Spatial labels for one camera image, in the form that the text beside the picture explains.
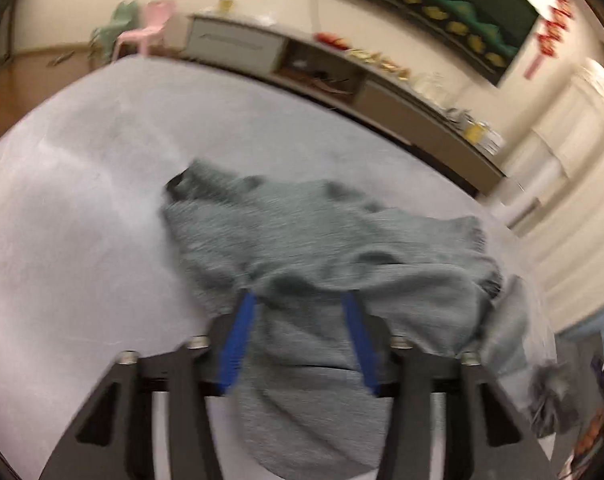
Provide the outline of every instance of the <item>wooden floor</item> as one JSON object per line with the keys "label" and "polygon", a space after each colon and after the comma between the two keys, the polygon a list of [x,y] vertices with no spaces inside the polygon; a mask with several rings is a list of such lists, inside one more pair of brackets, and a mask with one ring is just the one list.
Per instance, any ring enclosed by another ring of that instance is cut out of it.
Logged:
{"label": "wooden floor", "polygon": [[0,137],[29,111],[90,72],[88,53],[49,67],[59,51],[24,54],[0,66]]}

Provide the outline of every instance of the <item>plastic chair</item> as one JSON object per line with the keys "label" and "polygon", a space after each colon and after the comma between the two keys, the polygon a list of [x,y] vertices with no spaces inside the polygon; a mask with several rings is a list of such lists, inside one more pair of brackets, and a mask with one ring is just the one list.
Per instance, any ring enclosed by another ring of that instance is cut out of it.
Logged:
{"label": "plastic chair", "polygon": [[94,53],[95,46],[100,44],[104,62],[108,63],[113,57],[113,49],[119,35],[127,30],[139,27],[138,16],[139,6],[137,2],[121,2],[118,4],[108,25],[98,27],[90,34],[88,43],[91,54]]}
{"label": "plastic chair", "polygon": [[143,11],[146,27],[127,30],[119,35],[115,52],[113,52],[113,61],[117,60],[123,43],[138,44],[138,52],[142,56],[149,55],[149,47],[152,41],[159,40],[160,44],[164,44],[166,23],[175,14],[176,10],[177,2],[175,0],[156,0],[146,4]]}

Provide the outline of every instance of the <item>green chair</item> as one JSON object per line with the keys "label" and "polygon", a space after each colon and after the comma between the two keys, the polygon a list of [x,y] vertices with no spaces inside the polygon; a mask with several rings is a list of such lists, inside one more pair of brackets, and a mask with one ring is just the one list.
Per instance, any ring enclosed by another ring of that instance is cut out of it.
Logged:
{"label": "green chair", "polygon": [[96,44],[102,47],[102,59],[109,62],[113,56],[115,41],[122,32],[133,30],[139,26],[139,5],[137,2],[121,2],[111,16],[110,23],[98,27],[90,35],[90,49],[93,51]]}

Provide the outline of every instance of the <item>brown drawer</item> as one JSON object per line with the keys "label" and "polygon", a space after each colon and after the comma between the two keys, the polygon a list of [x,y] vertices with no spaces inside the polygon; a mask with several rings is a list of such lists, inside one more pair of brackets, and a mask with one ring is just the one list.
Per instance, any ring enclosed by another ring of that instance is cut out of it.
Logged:
{"label": "brown drawer", "polygon": [[366,81],[353,107],[437,158],[483,194],[502,179],[502,173],[464,139],[375,82]]}

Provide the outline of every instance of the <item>blue gripper pad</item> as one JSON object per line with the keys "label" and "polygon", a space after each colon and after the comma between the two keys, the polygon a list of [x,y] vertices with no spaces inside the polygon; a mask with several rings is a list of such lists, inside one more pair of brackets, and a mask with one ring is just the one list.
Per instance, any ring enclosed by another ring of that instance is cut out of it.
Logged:
{"label": "blue gripper pad", "polygon": [[220,352],[217,384],[222,394],[233,386],[240,374],[240,365],[251,332],[256,302],[257,298],[252,291],[244,295],[242,303],[236,310],[233,326],[228,333],[224,348]]}
{"label": "blue gripper pad", "polygon": [[346,324],[351,333],[351,340],[355,347],[355,355],[359,362],[359,368],[364,376],[364,384],[371,392],[378,396],[380,384],[377,380],[377,356],[373,351],[371,339],[364,325],[363,312],[355,295],[345,292],[341,295],[341,304],[346,317]]}

